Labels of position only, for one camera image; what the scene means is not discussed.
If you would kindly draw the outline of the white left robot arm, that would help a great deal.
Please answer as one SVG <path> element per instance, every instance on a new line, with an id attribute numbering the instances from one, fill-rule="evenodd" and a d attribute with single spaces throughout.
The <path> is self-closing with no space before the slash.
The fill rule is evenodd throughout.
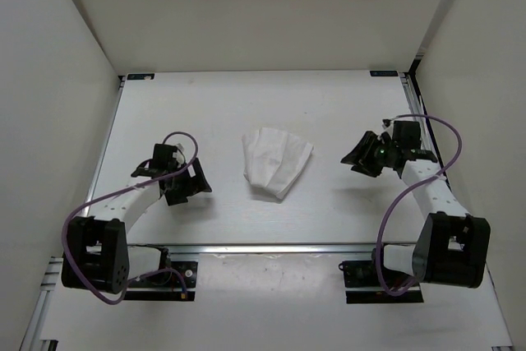
<path id="1" fill-rule="evenodd" d="M 116 304 L 134 282 L 163 285 L 182 279 L 166 247 L 131 245 L 127 234 L 154 204 L 175 206 L 211 191 L 197 155 L 186 157 L 181 145 L 155 144 L 152 156 L 136 166 L 124 188 L 95 198 L 98 208 L 91 215 L 76 210 L 67 217 L 62 284 L 88 289 L 105 303 Z"/>

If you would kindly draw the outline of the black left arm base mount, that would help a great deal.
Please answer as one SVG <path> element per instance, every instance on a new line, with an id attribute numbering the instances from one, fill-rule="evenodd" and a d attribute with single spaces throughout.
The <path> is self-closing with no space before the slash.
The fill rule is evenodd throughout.
<path id="1" fill-rule="evenodd" d="M 125 301 L 193 302 L 198 260 L 173 254 L 166 246 L 128 248 L 131 283 Z"/>

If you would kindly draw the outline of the white pleated skirt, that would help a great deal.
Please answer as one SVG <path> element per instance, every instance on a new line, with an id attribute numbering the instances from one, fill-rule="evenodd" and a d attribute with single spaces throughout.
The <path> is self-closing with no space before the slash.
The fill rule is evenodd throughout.
<path id="1" fill-rule="evenodd" d="M 261 127 L 242 136 L 243 175 L 249 184 L 279 200 L 302 174 L 312 143 L 291 132 Z"/>

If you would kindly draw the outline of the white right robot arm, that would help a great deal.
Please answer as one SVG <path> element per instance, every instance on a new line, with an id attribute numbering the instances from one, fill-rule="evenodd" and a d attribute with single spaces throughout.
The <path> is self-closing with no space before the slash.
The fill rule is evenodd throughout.
<path id="1" fill-rule="evenodd" d="M 406 186 L 384 213 L 369 265 L 371 279 L 391 297 L 421 283 L 479 287 L 491 234 L 488 221 L 471 215 L 446 182 L 445 174 L 458 160 L 463 142 L 458 141 L 453 158 L 440 165 L 432 151 L 422 148 L 418 118 L 404 114 L 383 120 L 382 133 L 365 132 L 341 160 L 370 178 L 392 169 Z M 385 243 L 387 222 L 407 195 L 413 195 L 424 218 L 418 240 L 412 245 Z"/>

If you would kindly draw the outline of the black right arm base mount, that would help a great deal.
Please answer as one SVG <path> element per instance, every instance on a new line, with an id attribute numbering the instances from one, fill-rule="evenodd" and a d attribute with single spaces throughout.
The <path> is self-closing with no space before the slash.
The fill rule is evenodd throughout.
<path id="1" fill-rule="evenodd" d="M 338 268 L 343 275 L 347 304 L 424 303 L 420 286 L 414 285 L 401 296 L 390 296 L 377 279 L 373 244 L 358 244 L 345 252 Z"/>

